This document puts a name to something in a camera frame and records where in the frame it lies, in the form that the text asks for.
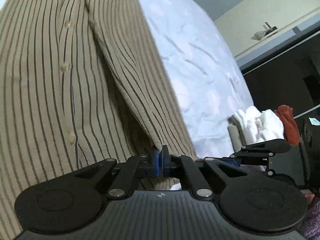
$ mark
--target mattress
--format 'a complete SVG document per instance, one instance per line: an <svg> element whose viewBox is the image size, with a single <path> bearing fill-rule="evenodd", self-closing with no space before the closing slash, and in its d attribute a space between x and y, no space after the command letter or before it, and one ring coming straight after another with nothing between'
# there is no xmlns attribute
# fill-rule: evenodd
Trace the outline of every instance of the mattress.
<svg viewBox="0 0 320 240"><path fill-rule="evenodd" d="M228 46L193 0L140 3L198 157L229 156L228 118L253 102Z"/></svg>

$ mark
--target button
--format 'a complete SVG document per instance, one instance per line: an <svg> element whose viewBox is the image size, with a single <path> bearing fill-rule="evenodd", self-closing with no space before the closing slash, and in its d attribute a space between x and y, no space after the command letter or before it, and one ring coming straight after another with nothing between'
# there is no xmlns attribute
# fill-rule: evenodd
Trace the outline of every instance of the button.
<svg viewBox="0 0 320 240"><path fill-rule="evenodd" d="M72 28L72 27L73 27L73 22L72 22L72 21L66 21L66 22L64 23L64 26L65 26L66 28Z"/></svg>
<svg viewBox="0 0 320 240"><path fill-rule="evenodd" d="M76 135L73 133L73 132L69 132L69 142L71 143L71 144L74 144L75 143L75 141L76 141Z"/></svg>
<svg viewBox="0 0 320 240"><path fill-rule="evenodd" d="M63 73L65 73L70 69L70 64L67 62L64 62L61 64L60 69Z"/></svg>

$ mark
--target beige striped shirt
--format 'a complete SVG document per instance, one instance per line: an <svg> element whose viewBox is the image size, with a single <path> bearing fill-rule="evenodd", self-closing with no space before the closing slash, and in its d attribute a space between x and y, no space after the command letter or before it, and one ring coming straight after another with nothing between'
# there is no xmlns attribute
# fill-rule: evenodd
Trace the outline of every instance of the beige striped shirt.
<svg viewBox="0 0 320 240"><path fill-rule="evenodd" d="M31 185L153 145L195 158L138 0L7 0L0 121L0 239Z"/></svg>

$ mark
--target red-orange garment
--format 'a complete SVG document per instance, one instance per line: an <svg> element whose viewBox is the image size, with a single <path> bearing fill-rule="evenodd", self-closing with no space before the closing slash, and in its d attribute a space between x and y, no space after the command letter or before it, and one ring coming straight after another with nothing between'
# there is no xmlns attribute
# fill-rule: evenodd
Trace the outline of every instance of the red-orange garment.
<svg viewBox="0 0 320 240"><path fill-rule="evenodd" d="M293 109L289 106L279 106L274 111L280 118L284 126L284 136L291 145L297 145L300 143L300 134L297 123L293 119Z"/></svg>

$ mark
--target white bed sheet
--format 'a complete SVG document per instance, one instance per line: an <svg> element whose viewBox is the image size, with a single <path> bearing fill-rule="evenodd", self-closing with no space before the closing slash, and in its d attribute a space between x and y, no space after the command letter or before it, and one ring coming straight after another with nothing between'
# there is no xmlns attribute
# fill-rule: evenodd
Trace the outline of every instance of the white bed sheet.
<svg viewBox="0 0 320 240"><path fill-rule="evenodd" d="M229 156L228 118L253 101L228 46L193 0L140 3L198 157Z"/></svg>

